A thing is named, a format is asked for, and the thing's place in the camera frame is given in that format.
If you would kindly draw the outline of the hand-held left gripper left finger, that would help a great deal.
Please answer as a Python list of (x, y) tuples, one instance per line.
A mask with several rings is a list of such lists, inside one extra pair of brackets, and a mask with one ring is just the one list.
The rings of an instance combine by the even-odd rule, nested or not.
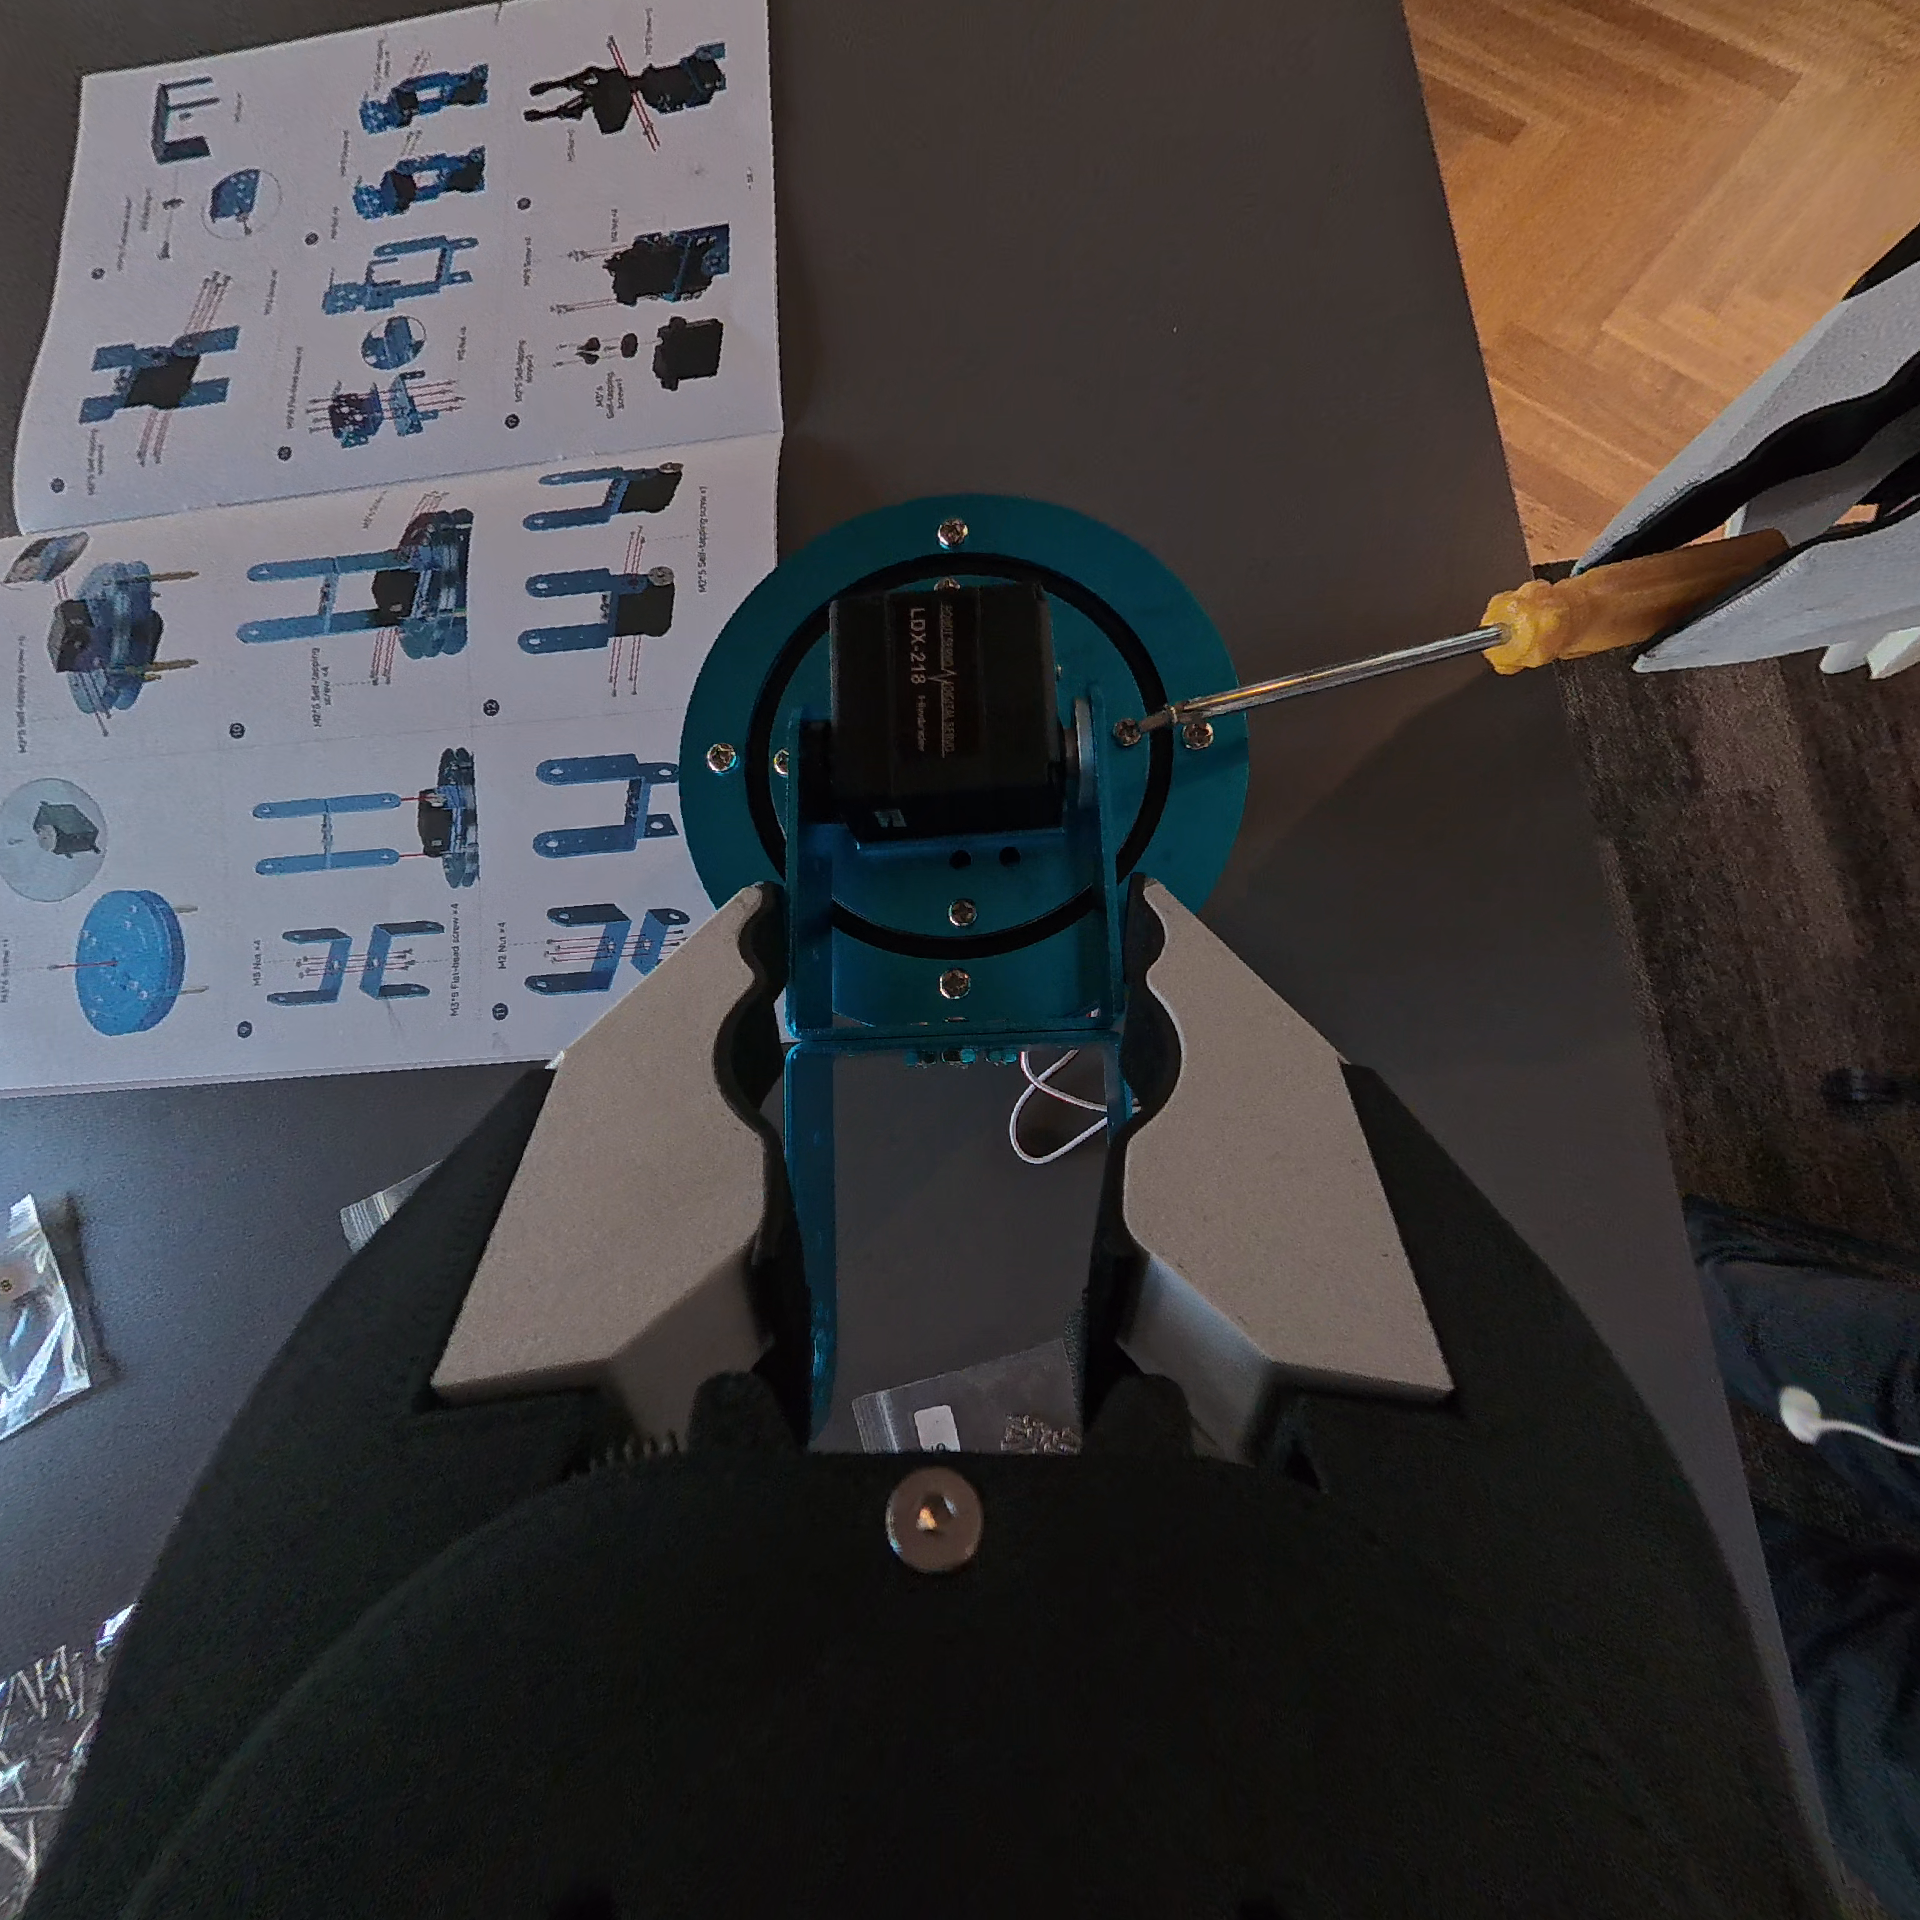
[(685, 1434), (760, 1371), (803, 1431), (800, 1222), (761, 1110), (784, 1050), (784, 901), (741, 889), (569, 1045), (454, 1326), (450, 1402), (599, 1386)]

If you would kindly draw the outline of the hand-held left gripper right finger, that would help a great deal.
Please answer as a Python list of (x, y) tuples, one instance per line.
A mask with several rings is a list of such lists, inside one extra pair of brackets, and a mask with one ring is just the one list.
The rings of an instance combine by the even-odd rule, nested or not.
[(1102, 1186), (1102, 1355), (1254, 1459), (1288, 1394), (1454, 1381), (1338, 1050), (1159, 879), (1122, 943), (1129, 1118)]

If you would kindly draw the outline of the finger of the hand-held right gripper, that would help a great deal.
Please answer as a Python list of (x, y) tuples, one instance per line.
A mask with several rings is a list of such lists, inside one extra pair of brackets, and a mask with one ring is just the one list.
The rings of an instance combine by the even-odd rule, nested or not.
[(1781, 564), (1645, 650), (1638, 671), (1739, 666), (1816, 650), (1829, 674), (1863, 666), (1883, 682), (1915, 668), (1915, 498), (1911, 476), (1806, 476), (1762, 494), (1745, 509), (1743, 529), (1787, 538)]
[(1919, 230), (1743, 391), (1591, 543), (1578, 570), (1714, 535), (1822, 538), (1919, 491)]

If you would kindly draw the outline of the orange handled screwdriver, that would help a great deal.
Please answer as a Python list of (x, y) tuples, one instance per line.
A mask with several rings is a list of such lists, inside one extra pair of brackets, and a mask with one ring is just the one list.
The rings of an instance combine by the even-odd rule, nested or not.
[(1621, 559), (1563, 580), (1529, 580), (1501, 593), (1486, 607), (1488, 625), (1458, 635), (1405, 646), (1383, 655), (1314, 668), (1162, 707), (1144, 717), (1122, 717), (1114, 740), (1133, 749), (1159, 732), (1210, 738), (1218, 717), (1327, 691), (1398, 677), (1442, 660), (1479, 655), (1501, 677), (1640, 646), (1693, 620), (1709, 603), (1758, 578), (1787, 553), (1786, 535), (1762, 531), (1686, 543), (1672, 553)]

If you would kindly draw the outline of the blue toy robot arm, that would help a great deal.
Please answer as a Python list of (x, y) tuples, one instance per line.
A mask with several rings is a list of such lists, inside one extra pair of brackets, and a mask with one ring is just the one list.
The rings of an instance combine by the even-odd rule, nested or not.
[(782, 908), (784, 1174), (803, 1381), (837, 1371), (832, 1070), (1096, 1052), (1107, 1133), (1145, 1110), (1133, 906), (1202, 906), (1241, 828), (1246, 725), (1185, 746), (1233, 660), (1189, 588), (1102, 521), (1019, 495), (867, 511), (728, 620), (681, 733), (681, 826), (714, 906)]

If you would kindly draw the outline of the dark grey desk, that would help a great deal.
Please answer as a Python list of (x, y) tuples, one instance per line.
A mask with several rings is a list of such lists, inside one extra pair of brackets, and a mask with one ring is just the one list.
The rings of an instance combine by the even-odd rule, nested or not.
[[(1235, 668), (1453, 634), (1526, 570), (1400, 4), (774, 4), (782, 550), (912, 495), (1107, 521)], [(1801, 1738), (1554, 684), (1458, 666), (1259, 715), (1208, 921), (1589, 1315), (1720, 1535), (1649, 1650), (1750, 1657)], [(517, 1065), (5, 1100), (115, 1381), (5, 1443), (5, 1669), (134, 1601), (229, 1419)]]

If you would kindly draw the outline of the person's dark trousers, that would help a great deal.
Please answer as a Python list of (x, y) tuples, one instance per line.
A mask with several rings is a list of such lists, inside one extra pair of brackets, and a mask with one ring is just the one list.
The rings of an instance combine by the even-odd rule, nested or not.
[[(1777, 1217), (1686, 1203), (1729, 1399), (1783, 1428), (1805, 1386), (1831, 1414), (1919, 1441), (1915, 1254)], [(1861, 1524), (1800, 1521), (1755, 1492), (1767, 1579), (1834, 1843), (1888, 1915), (1919, 1915), (1915, 1459), (1806, 1446)]]

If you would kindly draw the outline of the crumpled clear plastic wrap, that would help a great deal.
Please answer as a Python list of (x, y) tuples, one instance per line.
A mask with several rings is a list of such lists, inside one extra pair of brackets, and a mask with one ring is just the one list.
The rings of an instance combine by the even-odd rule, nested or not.
[(3, 1683), (5, 1899), (24, 1898), (41, 1870), (94, 1738), (117, 1646), (135, 1605), (78, 1641), (15, 1669)]

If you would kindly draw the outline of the printed instruction sheet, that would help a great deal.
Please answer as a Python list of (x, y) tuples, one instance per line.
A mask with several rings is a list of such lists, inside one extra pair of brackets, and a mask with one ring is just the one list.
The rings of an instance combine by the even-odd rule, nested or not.
[(5, 1095), (559, 1055), (709, 921), (777, 562), (767, 4), (83, 84), (5, 541)]

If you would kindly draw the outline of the white drawstring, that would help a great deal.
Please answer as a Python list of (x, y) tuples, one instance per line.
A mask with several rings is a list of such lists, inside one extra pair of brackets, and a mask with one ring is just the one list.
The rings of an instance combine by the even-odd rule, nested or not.
[(1805, 1446), (1816, 1446), (1825, 1441), (1858, 1441), (1873, 1450), (1919, 1459), (1920, 1446), (1919, 1443), (1907, 1443), (1888, 1431), (1880, 1431), (1871, 1425), (1850, 1421), (1829, 1414), (1819, 1402), (1797, 1383), (1791, 1383), (1778, 1394), (1778, 1414), (1783, 1428), (1787, 1428), (1791, 1438)]

